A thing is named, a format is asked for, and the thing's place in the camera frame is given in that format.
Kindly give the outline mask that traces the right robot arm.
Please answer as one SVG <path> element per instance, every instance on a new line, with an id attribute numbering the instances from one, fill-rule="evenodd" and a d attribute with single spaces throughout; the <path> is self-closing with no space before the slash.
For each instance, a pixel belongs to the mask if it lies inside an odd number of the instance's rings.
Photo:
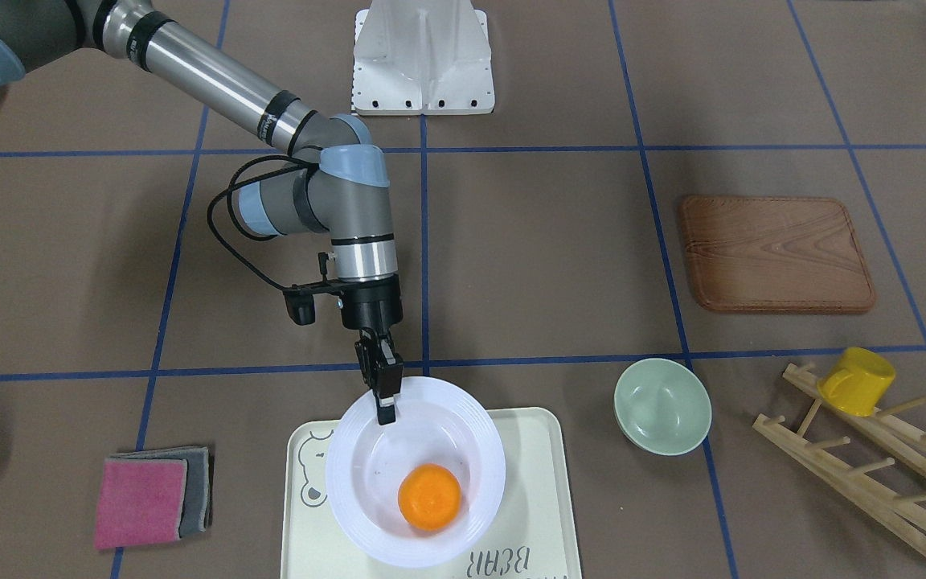
<path id="1" fill-rule="evenodd" d="M 358 118 L 328 118 L 199 38 L 150 1 L 0 1 L 0 87 L 95 48 L 170 82 L 273 149 L 285 167 L 231 181 L 222 198 L 247 238 L 294 233 L 330 236 L 320 254 L 337 278 L 284 286 L 288 315 L 315 319 L 313 297 L 342 302 L 342 323 L 359 334 L 355 349 L 376 421 L 395 421 L 404 363 L 391 329 L 402 319 L 390 181 L 383 151 Z"/>

